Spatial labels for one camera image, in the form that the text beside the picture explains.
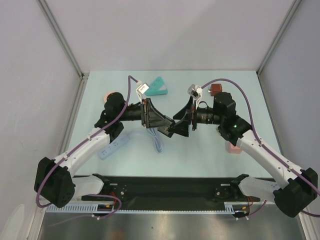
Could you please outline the teal triangular power strip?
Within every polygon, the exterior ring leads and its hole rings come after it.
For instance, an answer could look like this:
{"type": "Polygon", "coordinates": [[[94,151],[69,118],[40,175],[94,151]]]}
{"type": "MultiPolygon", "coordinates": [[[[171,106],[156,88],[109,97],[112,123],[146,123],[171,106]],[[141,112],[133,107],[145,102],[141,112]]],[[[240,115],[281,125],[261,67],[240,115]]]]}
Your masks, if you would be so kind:
{"type": "Polygon", "coordinates": [[[158,76],[144,93],[146,96],[158,96],[168,94],[167,86],[161,76],[158,76]]]}

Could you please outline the light blue power strip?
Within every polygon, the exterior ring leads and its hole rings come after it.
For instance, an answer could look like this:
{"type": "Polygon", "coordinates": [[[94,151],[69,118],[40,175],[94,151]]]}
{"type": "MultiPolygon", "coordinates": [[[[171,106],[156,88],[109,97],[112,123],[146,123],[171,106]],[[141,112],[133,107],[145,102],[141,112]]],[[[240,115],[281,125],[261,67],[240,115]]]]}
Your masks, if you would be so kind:
{"type": "Polygon", "coordinates": [[[101,160],[105,160],[113,153],[118,151],[121,147],[126,145],[130,141],[130,137],[128,134],[119,135],[114,141],[110,144],[106,145],[102,150],[100,150],[97,155],[101,160]]]}

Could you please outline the pink cube socket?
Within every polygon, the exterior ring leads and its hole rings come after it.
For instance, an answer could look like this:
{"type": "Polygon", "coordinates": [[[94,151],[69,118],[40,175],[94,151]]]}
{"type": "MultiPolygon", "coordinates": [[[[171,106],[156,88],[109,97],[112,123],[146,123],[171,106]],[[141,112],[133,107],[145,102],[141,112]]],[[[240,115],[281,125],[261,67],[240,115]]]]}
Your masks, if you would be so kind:
{"type": "Polygon", "coordinates": [[[225,142],[225,150],[230,154],[241,154],[242,153],[242,150],[239,147],[234,146],[229,141],[225,142]]]}

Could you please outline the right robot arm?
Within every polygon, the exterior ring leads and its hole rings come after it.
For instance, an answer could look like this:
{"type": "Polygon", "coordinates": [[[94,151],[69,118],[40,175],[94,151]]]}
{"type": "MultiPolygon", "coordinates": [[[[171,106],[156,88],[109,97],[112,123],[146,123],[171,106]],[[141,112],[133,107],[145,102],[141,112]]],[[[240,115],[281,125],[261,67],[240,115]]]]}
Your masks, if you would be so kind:
{"type": "Polygon", "coordinates": [[[217,125],[220,136],[251,156],[273,178],[272,181],[241,174],[230,183],[230,194],[242,201],[256,197],[275,203],[282,213],[294,218],[301,213],[318,194],[318,174],[312,169],[302,169],[272,150],[255,132],[254,126],[236,113],[236,102],[230,93],[219,92],[214,96],[213,106],[195,108],[192,99],[174,117],[177,123],[168,131],[184,137],[189,128],[197,124],[217,125]]]}

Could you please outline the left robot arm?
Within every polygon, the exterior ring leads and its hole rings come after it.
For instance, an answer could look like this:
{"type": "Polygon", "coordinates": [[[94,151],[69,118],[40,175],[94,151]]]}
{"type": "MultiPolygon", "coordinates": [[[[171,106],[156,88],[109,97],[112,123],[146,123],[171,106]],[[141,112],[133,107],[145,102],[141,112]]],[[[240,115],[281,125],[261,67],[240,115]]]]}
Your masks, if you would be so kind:
{"type": "Polygon", "coordinates": [[[83,196],[107,199],[111,188],[105,177],[99,174],[75,177],[75,174],[94,154],[116,140],[124,129],[124,121],[141,121],[145,128],[156,128],[168,137],[172,136],[169,128],[175,124],[173,119],[160,113],[149,98],[129,105],[121,93],[111,92],[99,120],[84,140],[53,159],[44,157],[39,161],[34,183],[37,206],[45,208],[41,198],[58,208],[83,196]]]}

